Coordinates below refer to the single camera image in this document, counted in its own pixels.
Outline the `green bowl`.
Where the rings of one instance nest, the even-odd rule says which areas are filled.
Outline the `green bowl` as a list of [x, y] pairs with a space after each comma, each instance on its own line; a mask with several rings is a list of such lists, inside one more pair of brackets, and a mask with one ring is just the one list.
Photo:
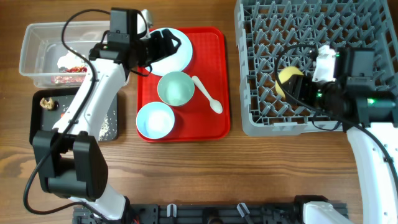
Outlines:
[[158, 82], [159, 98], [169, 106], [186, 105], [193, 97], [195, 84], [192, 78], [184, 72], [170, 72]]

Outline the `yellow plastic cup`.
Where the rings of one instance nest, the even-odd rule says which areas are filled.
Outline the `yellow plastic cup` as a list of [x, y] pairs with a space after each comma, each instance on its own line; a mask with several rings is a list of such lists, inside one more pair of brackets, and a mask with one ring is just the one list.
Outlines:
[[[280, 73], [278, 74], [278, 77], [281, 84], [285, 84], [288, 81], [288, 79], [291, 78], [293, 75], [304, 76], [304, 74], [297, 67], [289, 66], [281, 70]], [[280, 95], [283, 99], [286, 99], [285, 93], [282, 91], [278, 82], [275, 82], [275, 90], [278, 95]]]

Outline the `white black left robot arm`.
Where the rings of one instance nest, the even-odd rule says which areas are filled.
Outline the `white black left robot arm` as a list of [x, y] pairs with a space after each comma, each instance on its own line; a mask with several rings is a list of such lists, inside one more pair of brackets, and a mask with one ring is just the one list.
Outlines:
[[32, 138], [36, 168], [25, 187], [25, 208], [32, 181], [39, 177], [46, 193], [67, 198], [66, 208], [82, 205], [105, 223], [134, 223], [136, 213], [127, 197], [108, 184], [108, 166], [98, 145], [101, 125], [116, 96], [135, 66], [150, 67], [177, 53], [182, 42], [171, 29], [140, 34], [107, 30], [107, 43], [99, 42], [83, 60], [88, 73], [65, 115], [50, 131], [37, 131]]

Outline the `brown food scrap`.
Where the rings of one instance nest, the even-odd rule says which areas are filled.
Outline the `brown food scrap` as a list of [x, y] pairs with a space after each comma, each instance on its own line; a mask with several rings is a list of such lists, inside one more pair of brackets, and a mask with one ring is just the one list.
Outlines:
[[56, 102], [52, 98], [42, 98], [39, 105], [45, 110], [54, 110], [56, 107]]

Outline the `red snack wrapper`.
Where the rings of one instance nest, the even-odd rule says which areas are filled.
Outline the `red snack wrapper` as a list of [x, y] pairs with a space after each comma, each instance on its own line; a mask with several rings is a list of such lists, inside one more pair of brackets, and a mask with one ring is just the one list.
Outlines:
[[56, 85], [82, 83], [87, 71], [86, 66], [66, 68], [63, 73], [73, 73], [73, 75], [54, 76], [52, 77], [52, 83]]

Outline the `white tissue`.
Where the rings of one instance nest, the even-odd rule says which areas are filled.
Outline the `white tissue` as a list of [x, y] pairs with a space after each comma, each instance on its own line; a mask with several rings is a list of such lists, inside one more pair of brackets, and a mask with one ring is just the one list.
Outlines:
[[58, 68], [67, 68], [71, 69], [73, 67], [81, 67], [85, 65], [85, 61], [73, 54], [71, 51], [68, 51], [66, 55], [61, 56], [58, 59], [57, 66]]

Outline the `light blue bowl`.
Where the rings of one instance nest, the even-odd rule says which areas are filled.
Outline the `light blue bowl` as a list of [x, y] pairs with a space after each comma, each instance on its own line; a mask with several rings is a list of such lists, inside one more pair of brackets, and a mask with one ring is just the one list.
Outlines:
[[136, 116], [138, 132], [149, 139], [166, 137], [174, 124], [175, 115], [171, 107], [158, 101], [144, 105]]

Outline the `white rice pile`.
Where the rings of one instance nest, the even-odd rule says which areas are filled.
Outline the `white rice pile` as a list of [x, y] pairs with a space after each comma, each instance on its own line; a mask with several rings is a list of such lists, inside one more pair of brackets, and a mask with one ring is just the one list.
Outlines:
[[106, 115], [99, 131], [99, 140], [105, 141], [108, 134], [109, 134], [109, 121], [108, 121], [108, 116]]

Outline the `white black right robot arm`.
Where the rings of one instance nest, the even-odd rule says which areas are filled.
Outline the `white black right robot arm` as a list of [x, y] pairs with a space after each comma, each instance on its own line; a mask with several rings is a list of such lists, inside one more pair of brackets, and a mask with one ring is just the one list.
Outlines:
[[353, 150], [364, 223], [397, 223], [397, 97], [373, 79], [372, 48], [311, 45], [315, 71], [276, 70], [276, 90], [289, 103], [342, 124]]

